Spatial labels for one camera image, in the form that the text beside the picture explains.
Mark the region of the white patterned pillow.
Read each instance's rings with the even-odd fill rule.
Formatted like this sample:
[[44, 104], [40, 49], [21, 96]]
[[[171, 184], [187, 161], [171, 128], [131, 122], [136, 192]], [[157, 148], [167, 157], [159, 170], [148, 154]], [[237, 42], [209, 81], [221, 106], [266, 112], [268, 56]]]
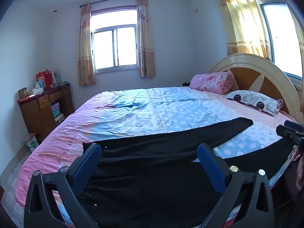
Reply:
[[284, 105], [283, 99], [274, 99], [265, 94], [249, 90], [233, 91], [227, 94], [225, 98], [256, 108], [274, 118], [278, 116]]

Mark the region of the left peach curtain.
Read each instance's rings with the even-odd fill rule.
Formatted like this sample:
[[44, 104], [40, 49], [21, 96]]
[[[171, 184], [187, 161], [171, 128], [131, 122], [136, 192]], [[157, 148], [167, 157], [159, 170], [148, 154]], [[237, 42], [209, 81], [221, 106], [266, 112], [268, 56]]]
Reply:
[[78, 82], [79, 86], [96, 84], [91, 48], [91, 5], [81, 7], [79, 47], [78, 47]]

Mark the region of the far sliding window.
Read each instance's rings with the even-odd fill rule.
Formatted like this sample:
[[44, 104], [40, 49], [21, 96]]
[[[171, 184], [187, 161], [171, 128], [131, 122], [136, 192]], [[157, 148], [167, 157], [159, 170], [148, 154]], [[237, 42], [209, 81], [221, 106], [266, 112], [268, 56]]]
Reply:
[[138, 68], [135, 5], [93, 11], [90, 30], [97, 73]]

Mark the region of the right peach curtain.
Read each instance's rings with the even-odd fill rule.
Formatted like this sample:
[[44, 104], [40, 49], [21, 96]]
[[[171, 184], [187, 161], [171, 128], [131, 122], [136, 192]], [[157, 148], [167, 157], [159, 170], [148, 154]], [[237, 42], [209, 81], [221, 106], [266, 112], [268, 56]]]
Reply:
[[148, 0], [137, 0], [137, 45], [140, 77], [155, 78], [155, 51]]

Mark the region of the stacked books in desk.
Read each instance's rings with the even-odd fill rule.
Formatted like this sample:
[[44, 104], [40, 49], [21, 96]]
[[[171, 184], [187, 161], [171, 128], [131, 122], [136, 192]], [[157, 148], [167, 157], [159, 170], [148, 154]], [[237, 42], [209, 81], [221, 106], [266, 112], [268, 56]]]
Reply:
[[55, 102], [51, 104], [51, 110], [53, 113], [53, 117], [55, 119], [55, 122], [59, 125], [62, 123], [65, 119], [64, 114], [60, 111], [60, 105], [58, 102]]

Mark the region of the pink floral folded quilt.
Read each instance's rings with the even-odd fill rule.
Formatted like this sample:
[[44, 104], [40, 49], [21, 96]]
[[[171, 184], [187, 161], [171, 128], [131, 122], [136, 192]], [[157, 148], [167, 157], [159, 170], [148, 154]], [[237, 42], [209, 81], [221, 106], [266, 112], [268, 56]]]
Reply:
[[229, 72], [215, 72], [195, 75], [190, 82], [190, 88], [225, 95], [229, 93], [235, 78]]

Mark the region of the yellow curtain by headboard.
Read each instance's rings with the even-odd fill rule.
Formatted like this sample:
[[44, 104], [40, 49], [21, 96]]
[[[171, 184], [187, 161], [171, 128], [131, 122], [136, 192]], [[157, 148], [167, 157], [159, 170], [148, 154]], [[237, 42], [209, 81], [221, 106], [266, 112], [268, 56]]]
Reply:
[[266, 23], [256, 0], [218, 0], [227, 37], [227, 54], [271, 58]]

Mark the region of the peach curtain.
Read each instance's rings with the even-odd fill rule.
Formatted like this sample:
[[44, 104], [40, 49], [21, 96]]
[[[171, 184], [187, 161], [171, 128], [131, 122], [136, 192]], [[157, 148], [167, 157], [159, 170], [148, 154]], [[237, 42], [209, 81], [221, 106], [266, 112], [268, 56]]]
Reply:
[[137, 45], [140, 77], [155, 78], [155, 51], [148, 0], [137, 0]]
[[96, 84], [91, 48], [91, 5], [81, 7], [79, 47], [78, 47], [78, 82], [79, 86]]

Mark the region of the window by headboard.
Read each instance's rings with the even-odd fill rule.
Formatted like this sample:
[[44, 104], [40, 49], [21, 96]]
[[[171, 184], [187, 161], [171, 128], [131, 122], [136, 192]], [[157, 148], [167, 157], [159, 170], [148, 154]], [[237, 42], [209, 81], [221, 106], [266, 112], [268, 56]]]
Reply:
[[259, 0], [271, 45], [271, 61], [295, 79], [302, 79], [302, 58], [295, 22], [283, 0]]

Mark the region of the black pants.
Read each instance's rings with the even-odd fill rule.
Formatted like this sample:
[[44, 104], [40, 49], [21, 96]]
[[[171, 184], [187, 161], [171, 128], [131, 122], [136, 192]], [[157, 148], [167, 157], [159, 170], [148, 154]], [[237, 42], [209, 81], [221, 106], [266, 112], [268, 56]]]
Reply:
[[220, 199], [197, 148], [218, 147], [253, 121], [99, 141], [101, 159], [77, 200], [99, 227], [195, 227]]

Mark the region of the small cardboard box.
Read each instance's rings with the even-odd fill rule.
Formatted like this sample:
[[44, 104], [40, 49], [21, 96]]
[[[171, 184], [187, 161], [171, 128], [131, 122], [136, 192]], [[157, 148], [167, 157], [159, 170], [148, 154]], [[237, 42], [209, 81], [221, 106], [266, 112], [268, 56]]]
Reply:
[[27, 97], [28, 96], [27, 88], [25, 87], [25, 88], [19, 89], [18, 95], [19, 95], [19, 99], [23, 99], [23, 98]]

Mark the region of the green white cardboard box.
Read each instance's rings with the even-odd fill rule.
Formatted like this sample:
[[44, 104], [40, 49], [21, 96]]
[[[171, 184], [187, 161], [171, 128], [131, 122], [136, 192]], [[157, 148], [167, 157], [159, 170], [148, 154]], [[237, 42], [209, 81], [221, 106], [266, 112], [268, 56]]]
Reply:
[[36, 133], [28, 134], [26, 139], [23, 140], [23, 143], [33, 152], [38, 146], [39, 143], [36, 139]]

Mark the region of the red gift bag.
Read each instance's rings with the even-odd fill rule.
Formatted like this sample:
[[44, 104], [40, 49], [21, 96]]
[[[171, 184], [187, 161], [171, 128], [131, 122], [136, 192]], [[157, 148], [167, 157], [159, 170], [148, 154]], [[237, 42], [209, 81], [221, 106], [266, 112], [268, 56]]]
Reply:
[[49, 70], [45, 70], [42, 72], [37, 73], [36, 78], [38, 81], [42, 81], [43, 87], [45, 90], [51, 89], [52, 81], [52, 74]]

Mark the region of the cream wooden headboard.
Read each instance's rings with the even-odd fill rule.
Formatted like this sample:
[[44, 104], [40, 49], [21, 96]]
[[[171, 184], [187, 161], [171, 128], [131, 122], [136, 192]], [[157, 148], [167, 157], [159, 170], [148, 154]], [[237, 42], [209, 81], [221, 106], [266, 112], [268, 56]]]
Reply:
[[273, 62], [252, 54], [234, 54], [221, 60], [211, 72], [230, 72], [235, 78], [232, 90], [250, 90], [274, 99], [283, 99], [282, 110], [303, 123], [300, 97], [289, 77]]

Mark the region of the brown wooden desk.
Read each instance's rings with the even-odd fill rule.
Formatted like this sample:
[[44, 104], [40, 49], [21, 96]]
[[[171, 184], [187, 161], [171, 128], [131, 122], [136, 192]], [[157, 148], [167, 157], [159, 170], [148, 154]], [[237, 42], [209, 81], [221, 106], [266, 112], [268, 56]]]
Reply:
[[34, 133], [41, 143], [58, 125], [51, 108], [58, 103], [60, 114], [67, 118], [75, 112], [72, 102], [72, 87], [69, 83], [49, 89], [42, 94], [19, 99], [26, 128], [29, 133]]

